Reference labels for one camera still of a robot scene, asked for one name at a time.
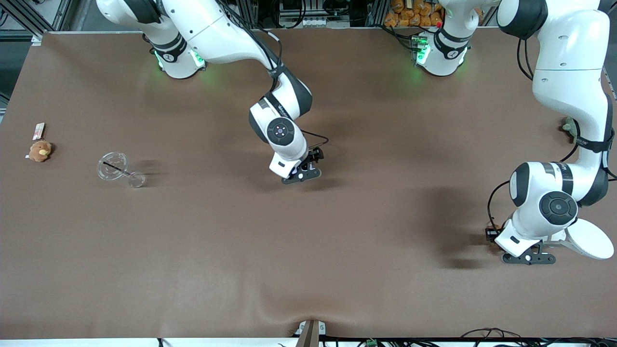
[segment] brown plush toy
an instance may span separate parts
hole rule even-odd
[[[47,141],[37,141],[30,147],[28,157],[35,162],[45,161],[51,153],[51,143]]]

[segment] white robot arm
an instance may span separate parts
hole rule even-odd
[[[613,244],[601,229],[578,219],[580,207],[601,200],[608,190],[608,152],[614,137],[612,100],[601,86],[609,20],[599,0],[502,0],[497,13],[505,33],[526,40],[536,35],[540,54],[533,93],[544,106],[579,125],[579,157],[574,164],[526,162],[510,178],[516,211],[495,239],[520,257],[532,245],[567,246],[606,259]]]
[[[435,76],[448,76],[463,63],[467,45],[478,27],[475,8],[494,6],[500,0],[439,0],[445,9],[443,24],[420,36],[428,43],[416,63]]]
[[[248,28],[232,22],[222,4],[216,0],[97,0],[97,5],[111,22],[142,30],[161,67],[173,78],[195,74],[204,65],[202,58],[214,64],[243,59],[261,62],[278,86],[273,83],[251,107],[249,123],[275,152],[270,170],[283,183],[321,175],[313,167],[323,158],[321,150],[307,146],[294,122],[310,110],[311,92]]]

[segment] brown tablecloth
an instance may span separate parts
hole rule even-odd
[[[515,38],[478,30],[437,78],[381,30],[277,34],[315,98],[297,123],[331,138],[323,176],[293,186],[247,121],[270,86],[257,62],[173,80],[141,35],[30,49],[0,125],[3,338],[272,337],[305,319],[340,336],[617,335],[617,257],[506,265],[484,241],[493,187],[571,149]],[[43,164],[24,159],[38,122]],[[98,178],[110,151],[150,187]],[[612,188],[581,217],[617,241]],[[497,219],[514,208],[500,191]]]

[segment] wire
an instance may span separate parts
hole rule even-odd
[[[523,75],[530,80],[533,80],[533,77],[523,69],[523,65],[521,64],[521,42],[523,39],[518,39],[518,45],[516,46],[516,61],[518,62],[518,68],[521,70]]]
[[[382,25],[382,24],[373,24],[373,25],[371,25],[371,27],[376,27],[376,28],[383,29],[386,33],[394,36],[396,38],[396,40],[400,43],[400,45],[403,46],[405,49],[408,49],[409,51],[416,51],[415,48],[413,48],[411,46],[407,46],[405,44],[405,41],[404,41],[404,40],[410,41],[412,39],[412,36],[414,36],[414,35],[401,35],[401,34],[395,32],[394,28],[389,28],[389,27],[386,27],[385,25]],[[422,29],[426,33],[431,33],[431,34],[436,34],[437,33],[436,31],[430,31],[430,30],[428,30],[426,28],[423,28],[423,27],[420,27],[418,25],[410,25],[408,28],[420,28],[420,29]]]
[[[323,135],[315,134],[315,133],[308,132],[308,131],[306,131],[306,130],[302,130],[302,129],[300,129],[300,131],[301,131],[302,133],[305,133],[305,134],[308,134],[308,135],[312,135],[312,136],[314,136],[314,137],[319,137],[319,138],[323,138],[323,139],[324,139],[324,142],[320,142],[320,143],[318,143],[318,144],[314,144],[313,146],[309,147],[309,149],[315,149],[315,148],[317,148],[317,147],[319,147],[319,146],[323,146],[324,144],[326,144],[326,143],[330,142],[330,139],[329,139],[327,136],[323,136]]]
[[[234,18],[239,20],[240,23],[243,23],[243,25],[241,25],[241,26],[244,29],[244,31],[255,41],[255,43],[257,43],[259,48],[261,48],[261,50],[263,51],[264,55],[268,59],[268,62],[270,63],[270,70],[274,70],[274,64],[272,63],[272,60],[270,59],[270,56],[268,55],[268,50],[263,46],[263,43],[253,33],[253,31],[251,31],[251,27],[254,27],[254,28],[260,30],[261,32],[265,33],[266,35],[274,38],[276,40],[276,42],[278,43],[278,57],[276,57],[276,66],[278,67],[278,66],[281,65],[281,57],[283,56],[283,44],[282,44],[281,40],[279,40],[279,38],[276,37],[276,35],[274,35],[273,33],[269,32],[269,31],[264,30],[259,25],[253,24],[253,23],[249,22],[248,20],[242,18],[242,16],[237,14],[236,11],[232,10],[229,7],[229,5],[227,5],[227,3],[223,2],[222,0],[217,0],[217,3],[219,5],[221,5],[223,7],[223,9],[226,10],[226,12],[228,12],[231,16],[233,16]],[[276,84],[277,83],[278,83],[278,78],[277,77],[272,78],[272,86],[270,87],[270,91],[273,91],[276,88]]]
[[[3,26],[8,19],[9,13],[5,12],[4,9],[0,9],[0,27]]]
[[[282,26],[278,19],[276,19],[276,13],[279,12],[280,10],[276,10],[275,4],[278,2],[279,0],[272,0],[272,3],[270,3],[270,19],[272,19],[272,22],[274,23],[275,27],[277,28],[283,28],[283,29],[293,29],[295,27],[297,27],[298,25],[300,25],[300,23],[302,23],[304,21],[304,17],[306,17],[307,15],[307,2],[306,0],[302,0],[302,5],[300,6],[300,9],[298,11],[298,19],[296,20],[295,24],[292,25],[291,27],[284,27]]]
[[[534,78],[534,73],[531,71],[531,64],[529,64],[529,56],[527,54],[527,40],[525,40],[525,63],[527,63],[527,69],[529,70],[529,74],[531,79]]]
[[[604,168],[604,171],[607,172],[607,174],[612,177],[612,179],[608,180],[609,182],[614,182],[617,180],[617,176],[615,176],[615,174],[611,171],[611,169],[609,169],[608,167]]]
[[[498,229],[497,226],[495,225],[495,218],[493,218],[493,216],[491,214],[491,202],[493,201],[493,195],[495,195],[495,193],[499,190],[499,188],[505,186],[509,182],[510,181],[507,180],[507,181],[501,183],[500,185],[498,185],[497,187],[495,187],[495,189],[493,189],[493,191],[491,191],[491,195],[489,196],[489,202],[486,204],[486,211],[489,214],[489,221],[491,222],[491,226],[493,227],[493,230],[495,230],[495,231],[501,230],[501,229]]]
[[[337,11],[336,9],[334,9],[334,1],[333,0],[324,0],[323,2],[323,6],[321,7],[324,11],[326,11],[327,14],[329,15],[333,15],[333,16],[340,16],[340,15],[346,15],[349,13],[349,5],[347,5],[346,9],[343,9],[341,11]]]

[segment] circular button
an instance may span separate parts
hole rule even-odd
[[[562,191],[552,191],[540,199],[540,213],[553,225],[566,225],[578,212],[576,201]]]
[[[550,211],[554,214],[566,214],[569,210],[570,206],[562,199],[555,199],[550,202]]]
[[[279,124],[274,127],[274,136],[278,138],[283,138],[287,135],[287,127],[283,124]]]
[[[287,118],[275,118],[267,128],[270,142],[279,146],[287,146],[294,139],[294,124]]]

